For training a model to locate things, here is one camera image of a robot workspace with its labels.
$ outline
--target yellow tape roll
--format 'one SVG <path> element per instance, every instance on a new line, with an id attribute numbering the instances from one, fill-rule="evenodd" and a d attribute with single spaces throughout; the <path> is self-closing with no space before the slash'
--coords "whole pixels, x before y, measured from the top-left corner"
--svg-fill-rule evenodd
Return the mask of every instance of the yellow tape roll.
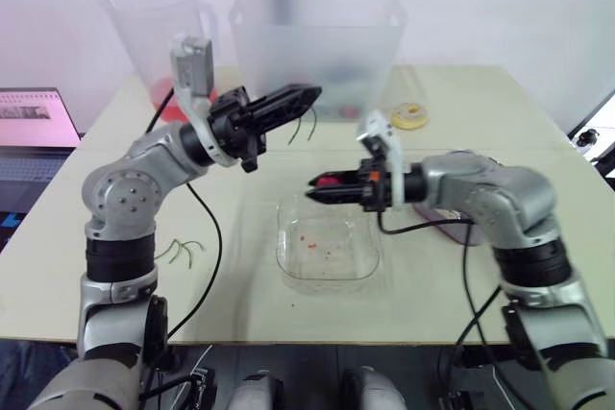
<path id="1" fill-rule="evenodd" d="M 421 105 L 401 105 L 391 114 L 391 124 L 402 130 L 420 129 L 427 121 L 427 110 Z"/>

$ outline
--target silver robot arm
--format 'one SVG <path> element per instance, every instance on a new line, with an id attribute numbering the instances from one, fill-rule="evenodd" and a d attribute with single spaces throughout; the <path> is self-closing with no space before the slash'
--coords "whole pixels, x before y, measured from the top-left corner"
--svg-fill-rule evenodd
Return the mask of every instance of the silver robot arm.
<path id="1" fill-rule="evenodd" d="M 31 409 L 137 408 L 143 367 L 166 351 L 166 300 L 154 295 L 155 215 L 162 201 L 214 163 L 228 167 L 241 158 L 246 172 L 256 170 L 265 134 L 303 115 L 321 92 L 291 84 L 250 102 L 240 87 L 210 107 L 209 44 L 180 37 L 171 58 L 175 93 L 189 123 L 145 134 L 125 156 L 87 177 L 82 196 L 92 218 L 86 224 L 79 358 Z"/>
<path id="2" fill-rule="evenodd" d="M 510 303 L 503 309 L 512 345 L 522 363 L 545 374 L 558 408 L 615 408 L 615 361 L 579 273 L 572 267 L 554 218 L 555 193 L 541 174 L 502 166 L 489 157 L 460 152 L 426 157 L 406 170 L 404 191 L 394 191 L 399 163 L 395 134 L 378 113 L 370 114 L 358 140 L 371 158 L 355 171 L 326 172 L 310 182 L 307 196 L 323 204 L 384 211 L 405 202 L 463 212 L 493 248 Z M 323 177 L 335 177 L 319 186 Z"/>

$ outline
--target laptop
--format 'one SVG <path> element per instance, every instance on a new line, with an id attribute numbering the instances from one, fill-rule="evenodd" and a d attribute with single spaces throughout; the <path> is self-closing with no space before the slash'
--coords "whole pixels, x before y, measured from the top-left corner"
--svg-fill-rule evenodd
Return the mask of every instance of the laptop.
<path id="1" fill-rule="evenodd" d="M 79 141 L 56 88 L 0 88 L 0 212 L 30 211 Z"/>

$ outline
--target frosted plastic box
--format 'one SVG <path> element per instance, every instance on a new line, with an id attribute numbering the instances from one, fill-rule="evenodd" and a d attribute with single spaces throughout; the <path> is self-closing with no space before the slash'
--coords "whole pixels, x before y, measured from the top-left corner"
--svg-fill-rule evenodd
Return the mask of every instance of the frosted plastic box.
<path id="1" fill-rule="evenodd" d="M 319 117 L 356 119 L 378 103 L 406 14 L 399 0 L 236 0 L 230 20 L 251 97 L 318 84 Z"/>

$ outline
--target white table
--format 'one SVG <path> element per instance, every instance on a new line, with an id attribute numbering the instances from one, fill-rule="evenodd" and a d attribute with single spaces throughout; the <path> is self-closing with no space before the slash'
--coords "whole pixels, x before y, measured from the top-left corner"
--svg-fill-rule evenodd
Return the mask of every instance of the white table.
<path id="1" fill-rule="evenodd" d="M 237 84 L 232 69 L 217 73 L 220 90 Z M 552 180 L 570 257 L 585 277 L 606 334 L 615 336 L 615 198 L 593 168 L 498 67 L 396 68 L 383 106 L 411 99 L 427 106 L 430 122 L 415 132 L 399 132 L 408 161 L 473 149 L 505 164 L 535 168 Z M 94 168 L 123 155 L 152 114 L 144 88 L 130 78 L 0 254 L 0 337 L 75 340 L 79 277 L 86 266 L 82 182 Z M 225 250 L 209 298 L 174 341 L 453 342 L 470 319 L 461 247 L 437 229 L 382 236 L 381 264 L 358 289 L 297 286 L 283 277 L 276 261 L 280 196 L 304 191 L 305 181 L 322 171 L 356 168 L 366 157 L 354 141 L 354 124 L 319 124 L 307 142 L 309 126 L 306 118 L 291 146 L 286 143 L 293 124 L 271 133 L 256 173 L 215 166 L 193 183 L 219 219 Z M 390 227 L 420 222 L 410 207 L 387 212 L 385 219 Z M 173 238 L 198 240 L 206 249 L 195 252 L 191 270 L 186 256 L 173 264 L 167 264 L 168 257 L 160 260 L 158 294 L 169 301 L 171 326 L 205 289 L 217 250 L 208 216 L 184 187 L 168 196 L 158 215 L 159 251 Z M 496 286 L 498 271 L 488 246 L 470 255 L 471 287 L 482 303 Z M 483 319 L 489 340 L 506 341 L 499 309 Z"/>

